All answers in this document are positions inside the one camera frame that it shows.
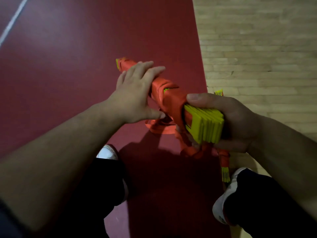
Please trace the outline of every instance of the forearm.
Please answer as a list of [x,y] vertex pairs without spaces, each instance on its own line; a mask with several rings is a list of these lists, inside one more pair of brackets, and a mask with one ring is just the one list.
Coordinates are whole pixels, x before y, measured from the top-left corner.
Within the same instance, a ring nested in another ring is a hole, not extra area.
[[87,166],[122,123],[105,101],[4,157],[0,195],[32,230],[59,210]]
[[260,117],[248,153],[317,220],[317,144],[286,125]]

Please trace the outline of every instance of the black pants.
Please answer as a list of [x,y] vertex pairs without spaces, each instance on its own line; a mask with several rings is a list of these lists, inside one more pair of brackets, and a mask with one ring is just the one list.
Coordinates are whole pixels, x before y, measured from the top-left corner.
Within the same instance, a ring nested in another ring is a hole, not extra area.
[[245,169],[237,182],[224,212],[253,238],[316,236],[316,222],[273,178]]
[[[52,236],[108,237],[103,219],[124,197],[122,177],[121,162],[95,159]],[[246,169],[240,172],[237,182],[237,191],[226,200],[224,211],[230,221],[253,238],[315,234],[316,222],[273,178]]]
[[124,198],[123,164],[96,158],[58,219],[51,237],[108,237],[104,218]]

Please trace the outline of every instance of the sneaker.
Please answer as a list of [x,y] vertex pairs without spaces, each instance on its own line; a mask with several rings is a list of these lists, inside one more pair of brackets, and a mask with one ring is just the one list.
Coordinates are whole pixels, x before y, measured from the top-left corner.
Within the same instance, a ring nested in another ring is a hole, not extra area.
[[[104,147],[102,147],[100,152],[97,154],[97,158],[119,161],[119,153],[112,144],[107,144]],[[123,181],[123,187],[124,187],[124,197],[121,203],[126,201],[129,195],[128,186],[126,185],[126,182],[124,181],[124,179],[122,179],[122,181]]]
[[226,215],[224,214],[224,202],[226,201],[226,199],[232,194],[234,193],[237,188],[238,188],[238,182],[237,182],[237,177],[238,174],[240,174],[241,171],[247,169],[246,167],[241,167],[239,169],[237,169],[232,177],[231,177],[231,183],[229,184],[228,188],[226,189],[226,191],[224,192],[224,194],[222,196],[220,196],[215,204],[212,207],[212,213],[214,214],[214,217],[216,218],[216,220],[218,220],[219,222],[221,222],[222,224],[225,225],[233,225],[231,224]]

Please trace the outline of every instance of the hand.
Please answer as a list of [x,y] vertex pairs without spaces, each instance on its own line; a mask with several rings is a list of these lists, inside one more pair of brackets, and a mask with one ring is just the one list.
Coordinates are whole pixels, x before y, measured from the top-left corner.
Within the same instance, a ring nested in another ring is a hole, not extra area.
[[153,62],[138,62],[118,78],[117,89],[107,101],[123,123],[135,123],[145,119],[163,119],[165,114],[147,104],[149,90],[155,77],[165,67],[153,68]]
[[238,100],[214,94],[188,94],[190,105],[199,108],[215,108],[224,114],[225,124],[221,140],[215,148],[245,153],[260,132],[260,116]]

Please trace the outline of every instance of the person's left arm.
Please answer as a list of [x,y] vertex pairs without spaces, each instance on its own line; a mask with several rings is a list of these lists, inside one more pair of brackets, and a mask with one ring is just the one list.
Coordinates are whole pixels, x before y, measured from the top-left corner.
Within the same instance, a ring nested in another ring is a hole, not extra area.
[[165,69],[152,66],[138,63],[123,72],[109,99],[1,159],[0,197],[31,231],[58,215],[69,190],[123,124],[165,117],[147,105],[152,81]]

